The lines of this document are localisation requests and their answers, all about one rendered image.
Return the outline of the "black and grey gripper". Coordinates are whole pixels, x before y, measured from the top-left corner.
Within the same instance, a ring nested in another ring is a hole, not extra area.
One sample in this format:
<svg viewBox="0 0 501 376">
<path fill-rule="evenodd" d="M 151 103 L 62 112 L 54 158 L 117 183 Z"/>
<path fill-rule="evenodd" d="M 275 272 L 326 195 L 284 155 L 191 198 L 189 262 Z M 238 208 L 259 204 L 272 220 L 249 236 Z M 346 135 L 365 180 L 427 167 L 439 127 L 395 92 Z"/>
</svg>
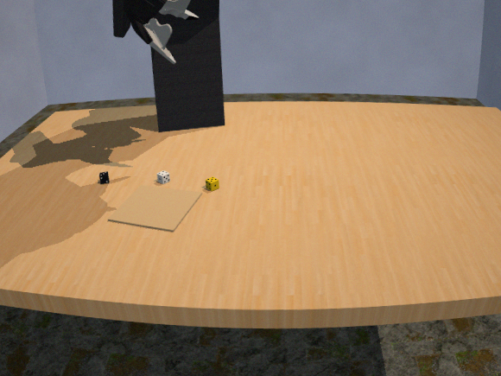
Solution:
<svg viewBox="0 0 501 376">
<path fill-rule="evenodd" d="M 168 39 L 172 34 L 171 26 L 169 24 L 161 25 L 155 18 L 151 17 L 160 12 L 163 15 L 170 14 L 185 20 L 198 20 L 199 18 L 194 13 L 187 10 L 190 1 L 124 0 L 124 12 L 135 32 L 153 49 L 175 64 L 174 56 L 166 49 Z"/>
</svg>

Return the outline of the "tan square mat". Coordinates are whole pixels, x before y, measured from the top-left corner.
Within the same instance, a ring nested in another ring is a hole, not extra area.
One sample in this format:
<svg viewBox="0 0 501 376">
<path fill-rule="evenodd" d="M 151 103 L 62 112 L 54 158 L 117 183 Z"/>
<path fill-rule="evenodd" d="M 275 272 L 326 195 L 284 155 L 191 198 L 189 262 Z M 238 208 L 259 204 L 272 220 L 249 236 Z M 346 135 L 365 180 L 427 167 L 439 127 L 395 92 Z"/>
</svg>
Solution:
<svg viewBox="0 0 501 376">
<path fill-rule="evenodd" d="M 174 232 L 202 192 L 140 185 L 108 221 Z"/>
</svg>

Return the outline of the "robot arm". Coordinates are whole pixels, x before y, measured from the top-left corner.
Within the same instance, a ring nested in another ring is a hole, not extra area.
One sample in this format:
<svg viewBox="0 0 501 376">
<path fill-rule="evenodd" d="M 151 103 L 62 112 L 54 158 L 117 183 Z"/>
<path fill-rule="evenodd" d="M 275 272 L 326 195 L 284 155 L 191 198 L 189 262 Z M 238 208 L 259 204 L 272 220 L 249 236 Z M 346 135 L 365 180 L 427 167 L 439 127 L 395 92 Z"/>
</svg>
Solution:
<svg viewBox="0 0 501 376">
<path fill-rule="evenodd" d="M 113 34 L 123 38 L 130 28 L 130 21 L 124 12 L 124 0 L 112 0 L 113 6 Z"/>
</svg>

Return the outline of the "yellow die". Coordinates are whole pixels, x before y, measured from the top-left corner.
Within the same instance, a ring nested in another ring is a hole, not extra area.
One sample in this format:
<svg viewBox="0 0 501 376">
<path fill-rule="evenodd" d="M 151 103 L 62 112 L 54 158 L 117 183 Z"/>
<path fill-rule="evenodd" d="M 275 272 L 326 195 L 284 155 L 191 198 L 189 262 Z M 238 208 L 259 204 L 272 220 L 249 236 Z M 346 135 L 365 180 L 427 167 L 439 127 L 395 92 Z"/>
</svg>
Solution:
<svg viewBox="0 0 501 376">
<path fill-rule="evenodd" d="M 213 191 L 219 188 L 219 180 L 215 177 L 206 179 L 206 188 Z"/>
</svg>

